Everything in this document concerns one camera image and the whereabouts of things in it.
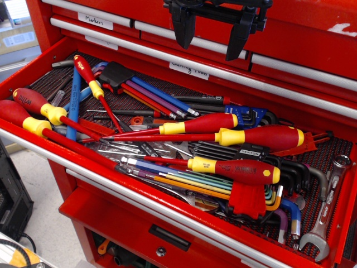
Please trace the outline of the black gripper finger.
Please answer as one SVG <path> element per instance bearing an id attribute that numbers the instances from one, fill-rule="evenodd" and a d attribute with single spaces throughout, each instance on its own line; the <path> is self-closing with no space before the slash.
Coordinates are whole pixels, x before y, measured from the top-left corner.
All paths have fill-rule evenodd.
<path id="1" fill-rule="evenodd" d="M 254 13 L 244 12 L 240 21 L 233 24 L 226 52 L 226 61 L 235 60 L 243 50 L 250 35 Z"/>
<path id="2" fill-rule="evenodd" d="M 177 43 L 188 49 L 195 34 L 196 16 L 178 3 L 171 3 L 171 16 Z"/>

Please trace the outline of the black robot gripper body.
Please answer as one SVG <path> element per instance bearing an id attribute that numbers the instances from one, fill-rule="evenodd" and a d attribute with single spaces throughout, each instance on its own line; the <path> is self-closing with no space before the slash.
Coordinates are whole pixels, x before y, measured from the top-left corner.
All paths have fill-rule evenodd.
<path id="1" fill-rule="evenodd" d="M 196 17 L 219 21 L 233 25 L 239 22 L 244 12 L 254 13 L 251 31 L 262 31 L 266 15 L 273 6 L 272 1 L 164 1 L 164 8 L 171 13 L 171 3 L 188 7 Z"/>

